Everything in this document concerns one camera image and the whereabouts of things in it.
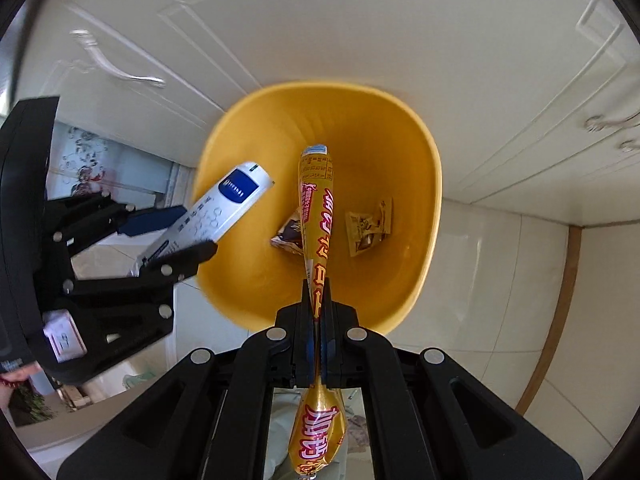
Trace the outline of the person left hand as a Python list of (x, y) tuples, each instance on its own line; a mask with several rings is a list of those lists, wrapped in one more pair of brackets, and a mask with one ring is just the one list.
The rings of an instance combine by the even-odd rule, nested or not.
[(37, 362), (25, 365), (12, 372), (4, 373), (1, 375), (0, 380), (0, 408), (2, 411), (6, 410), (10, 404), (13, 391), (17, 389), (23, 382), (41, 370), (40, 365)]

